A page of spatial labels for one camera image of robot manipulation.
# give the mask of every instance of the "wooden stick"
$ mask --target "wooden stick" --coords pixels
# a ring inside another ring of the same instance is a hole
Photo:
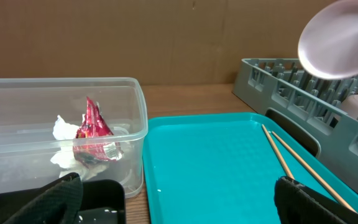
[[[336,193],[336,191],[329,185],[327,184],[327,182],[320,177],[320,175],[318,175],[318,173],[316,173],[316,171],[313,170],[313,168],[311,168],[309,166],[309,164],[307,164],[307,162],[305,162],[287,143],[285,143],[284,140],[282,140],[276,133],[274,133],[274,131],[272,131],[272,134],[281,142],[281,144],[283,144],[283,146],[290,151],[290,153],[293,155],[293,157],[295,157],[298,162],[300,162],[303,167],[305,167],[309,173],[315,177],[315,179],[318,180],[318,182],[320,182],[320,184],[343,206],[345,206],[346,208],[348,208],[349,210],[352,210],[353,212],[356,212],[338,193]]]
[[[292,179],[295,180],[295,178],[293,177],[291,171],[290,171],[290,168],[288,168],[287,166],[287,163],[285,162],[283,156],[281,155],[281,152],[277,149],[277,146],[276,144],[274,143],[272,137],[270,136],[269,132],[266,130],[265,126],[262,124],[262,128],[266,134],[266,137],[268,139],[268,141],[270,142],[270,145],[272,145],[272,148],[274,150],[274,153],[276,153],[276,156],[278,158],[278,160],[280,161],[281,163],[281,166],[283,167],[285,173],[287,174],[287,176],[291,177]]]

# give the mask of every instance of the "wooden table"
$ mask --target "wooden table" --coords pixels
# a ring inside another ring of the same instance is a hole
[[[149,118],[183,114],[254,112],[231,93],[232,84],[142,86]],[[146,184],[126,201],[127,223],[150,223]]]

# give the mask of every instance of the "brown wall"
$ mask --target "brown wall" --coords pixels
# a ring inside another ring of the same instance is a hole
[[[0,78],[227,83],[241,58],[296,57],[334,0],[0,0]]]

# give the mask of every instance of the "transparent box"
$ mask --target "transparent box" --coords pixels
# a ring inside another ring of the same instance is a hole
[[[98,102],[114,135],[57,141],[52,133],[58,114],[80,126],[87,96]],[[0,193],[41,187],[71,171],[50,161],[58,152],[69,156],[73,146],[118,142],[122,157],[103,162],[105,170],[87,181],[116,180],[124,186],[126,197],[133,197],[143,184],[147,129],[147,108],[136,79],[0,79]]]

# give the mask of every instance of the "teal tray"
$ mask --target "teal tray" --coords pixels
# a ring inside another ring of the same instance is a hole
[[[152,223],[280,223],[274,185],[285,173],[262,124],[358,212],[358,195],[271,119],[255,113],[208,114],[149,120],[143,161]],[[295,179],[333,199],[274,140]]]

